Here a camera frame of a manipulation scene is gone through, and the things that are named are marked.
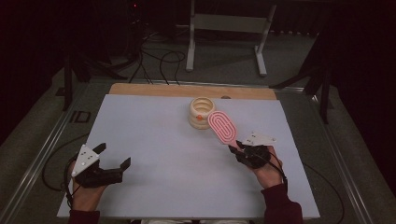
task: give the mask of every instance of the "white table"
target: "white table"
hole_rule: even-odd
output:
[[[134,92],[137,95],[125,95]],[[255,100],[219,99],[251,95]],[[156,219],[253,219],[263,216],[264,199],[256,177],[238,163],[211,130],[188,123],[191,96],[212,98],[238,129],[238,139],[251,131],[277,138],[276,153],[284,162],[289,196],[300,203],[303,217],[319,217],[298,151],[279,101],[267,89],[188,86],[113,86],[100,108],[87,141],[101,143],[101,167],[115,168],[132,158],[123,182],[108,187],[98,209],[102,217]],[[68,217],[65,200],[58,217]]]
[[[255,47],[255,55],[257,65],[259,66],[260,76],[266,77],[267,70],[265,68],[264,58],[262,57],[262,49],[271,27],[271,22],[276,11],[276,5],[271,6],[269,14],[266,18],[253,17],[235,17],[225,15],[208,15],[195,13],[195,0],[191,0],[191,17],[190,17],[190,44],[187,54],[186,70],[192,71],[194,65],[195,53],[195,29],[218,30],[218,31],[236,31],[247,33],[262,34],[262,40],[259,46]]]

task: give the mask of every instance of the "metal frame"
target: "metal frame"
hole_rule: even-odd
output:
[[[355,183],[352,174],[349,172],[349,169],[347,168],[347,163],[344,160],[344,157],[341,154],[341,151],[334,139],[332,130],[329,128],[328,125],[323,123],[324,121],[321,115],[318,113],[318,106],[320,106],[318,98],[316,96],[312,97],[310,103],[311,103],[310,104],[311,109],[315,112],[314,119],[316,119],[317,122],[321,124],[320,127],[322,128],[322,131],[325,133],[326,139],[329,141],[331,147],[330,153],[332,154],[332,159],[334,160],[335,168],[337,169],[338,174],[340,175],[341,181],[343,181],[344,187],[346,189],[346,193],[353,206],[353,209],[355,210],[356,217],[358,218],[359,222],[362,224],[374,223],[368,211],[368,208],[364,203],[363,198],[361,197],[361,192],[359,191],[359,188]]]
[[[84,92],[86,84],[80,84],[75,92],[75,97],[78,99]],[[51,151],[55,148],[59,138],[61,137],[65,126],[72,117],[73,108],[76,105],[77,100],[71,102],[68,110],[62,113],[56,122],[54,128],[52,129],[49,137],[44,143],[43,147],[40,149],[36,155],[34,161],[27,168],[25,174],[23,175],[21,182],[15,189],[7,205],[0,214],[0,223],[12,223],[16,215],[21,209],[24,201],[30,193],[35,181],[40,175],[41,169],[43,168],[46,160],[50,156]]]
[[[195,14],[195,0],[191,0],[190,44],[187,54],[186,70],[191,72],[194,66],[195,29],[236,31],[262,34],[262,40],[259,46],[255,46],[254,51],[257,65],[259,66],[260,76],[266,77],[267,70],[265,68],[264,58],[262,57],[262,49],[264,48],[265,40],[270,31],[275,11],[276,5],[271,6],[270,12],[266,18]]]

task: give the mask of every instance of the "black cable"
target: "black cable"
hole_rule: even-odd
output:
[[[155,35],[159,35],[159,34],[160,33],[154,33],[154,34],[151,34],[149,37],[152,37],[152,36],[155,36]],[[169,37],[163,37],[162,39],[152,39],[152,38],[148,39],[149,42],[158,42],[158,43],[165,42],[167,40],[169,40]]]
[[[175,50],[170,50],[170,49],[160,49],[160,50],[167,50],[168,52],[166,52],[161,58],[159,58],[157,56],[154,56],[154,55],[152,55],[152,54],[150,54],[150,53],[148,53],[148,52],[146,52],[144,50],[142,50],[142,52],[147,54],[148,56],[154,58],[154,59],[160,60],[160,73],[161,73],[161,76],[163,77],[163,79],[165,80],[166,84],[168,84],[168,85],[169,85],[169,82],[166,79],[165,74],[163,72],[163,63],[177,63],[177,69],[176,69],[176,71],[174,73],[174,78],[175,78],[175,82],[177,83],[177,85],[180,85],[180,83],[177,80],[177,72],[178,72],[178,69],[180,67],[180,63],[186,58],[186,55],[183,52],[181,52],[181,51],[175,51]],[[177,56],[177,60],[174,60],[174,61],[165,60],[165,57],[170,55],[170,54],[175,54]]]
[[[81,188],[81,185],[78,185],[78,187],[73,191],[72,196],[75,195],[75,193],[79,190],[79,188]]]
[[[66,192],[66,199],[67,199],[67,205],[69,205],[70,208],[72,208],[73,205],[73,195],[70,192],[69,185],[68,185],[68,175],[69,175],[69,169],[73,161],[77,159],[78,153],[73,156],[72,158],[69,159],[67,162],[66,166],[64,167],[64,191]]]
[[[258,158],[262,159],[263,161],[267,162],[270,166],[274,167],[280,173],[280,175],[282,176],[282,179],[283,179],[283,184],[285,185],[286,192],[288,192],[288,187],[289,187],[288,186],[288,178],[286,177],[285,172],[282,169],[282,164],[280,163],[280,160],[273,153],[271,153],[271,152],[268,152],[268,153],[270,153],[276,159],[277,164],[279,164],[279,168],[276,167],[273,163],[271,163],[267,159],[261,157],[260,155],[257,155],[257,154],[254,154],[254,155],[257,156]]]
[[[315,170],[313,167],[311,167],[310,165],[306,164],[305,162],[303,162],[303,165],[308,167],[309,169],[311,169],[313,172],[315,172],[317,175],[319,175],[324,181],[326,181],[327,184],[329,184],[329,186],[332,188],[332,190],[337,195],[337,197],[338,197],[338,199],[340,201],[340,204],[341,204],[341,209],[342,209],[342,214],[341,214],[340,219],[337,221],[337,224],[341,223],[343,221],[344,215],[345,215],[345,206],[344,206],[344,202],[343,202],[343,199],[341,198],[340,193],[337,191],[335,186],[324,175],[322,175],[320,172],[318,172],[317,170]]]
[[[107,68],[112,69],[112,70],[123,70],[128,68],[129,66],[132,66],[136,63],[136,58],[129,58],[126,62],[124,63],[119,63],[119,64],[114,64],[114,65],[108,65]]]
[[[89,133],[84,133],[83,135],[81,135],[81,136],[79,136],[79,137],[73,138],[72,140],[63,143],[63,144],[60,145],[59,147],[56,147],[56,148],[50,153],[49,157],[47,158],[46,162],[44,163],[43,169],[41,170],[41,179],[42,179],[44,185],[45,185],[47,188],[52,189],[52,190],[55,190],[55,191],[60,191],[60,192],[63,191],[63,188],[57,189],[57,188],[51,186],[51,185],[47,182],[47,180],[46,180],[45,173],[46,173],[46,169],[47,169],[47,164],[49,163],[50,159],[51,159],[61,148],[63,148],[63,147],[65,147],[65,146],[69,145],[70,143],[73,143],[73,142],[79,140],[80,138],[83,138],[83,137],[85,137],[85,136],[88,136],[88,134],[89,134]]]
[[[151,78],[149,77],[148,72],[146,71],[145,66],[142,64],[142,68],[143,68],[143,77],[146,79],[146,81],[148,82],[148,84],[153,84]]]
[[[139,71],[140,67],[142,66],[142,63],[143,63],[143,55],[142,55],[142,52],[139,51],[139,65],[134,70],[134,73],[132,74],[131,78],[129,78],[128,83],[132,82],[132,79],[134,79],[134,76],[136,76],[137,72]]]

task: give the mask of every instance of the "beige ring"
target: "beige ring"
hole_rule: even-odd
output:
[[[215,103],[206,97],[198,97],[190,103],[190,125],[196,129],[208,129],[207,117],[216,110]]]

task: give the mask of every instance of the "white metal stand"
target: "white metal stand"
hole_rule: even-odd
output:
[[[187,54],[186,66],[186,70],[188,72],[191,72],[193,70],[194,65],[194,31],[195,29],[203,29],[262,34],[262,41],[260,42],[259,46],[255,47],[255,54],[257,59],[257,65],[259,66],[260,76],[267,76],[264,59],[262,57],[262,49],[264,47],[265,40],[271,27],[271,22],[275,14],[276,6],[271,6],[267,18],[195,14],[194,6],[195,0],[191,0],[190,45],[189,52]]]

